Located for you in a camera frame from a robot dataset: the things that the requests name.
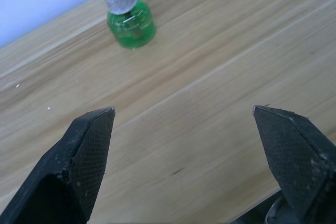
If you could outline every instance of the wood grain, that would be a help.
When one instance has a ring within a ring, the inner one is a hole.
[[[91,0],[0,49],[0,209],[77,116],[115,106],[90,223],[219,223],[276,190],[253,105],[336,141],[336,0],[147,0],[157,35],[119,47]]]

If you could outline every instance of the light wooden surface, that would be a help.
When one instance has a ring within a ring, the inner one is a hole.
[[[255,104],[336,141],[336,0],[147,1],[158,31],[137,50],[110,34],[103,0],[0,49],[0,210],[104,106],[117,117],[90,223],[225,222],[274,193]]]

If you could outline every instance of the green liquid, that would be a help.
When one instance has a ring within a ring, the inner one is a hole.
[[[138,0],[128,13],[115,15],[107,13],[107,23],[122,47],[138,48],[154,37],[156,27],[148,5]]]

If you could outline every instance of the glass bottle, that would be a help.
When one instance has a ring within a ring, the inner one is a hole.
[[[121,46],[138,48],[155,35],[153,16],[143,0],[105,0],[107,23]]]
[[[107,23],[122,47],[138,48],[154,37],[156,27],[147,3],[137,0],[127,13],[116,15],[108,11]]]

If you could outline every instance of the wooden table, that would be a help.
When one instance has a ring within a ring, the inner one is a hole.
[[[0,208],[70,122],[115,106],[90,223],[230,221],[278,190],[253,105],[336,141],[336,0],[147,0],[121,48],[91,0],[0,50]]]

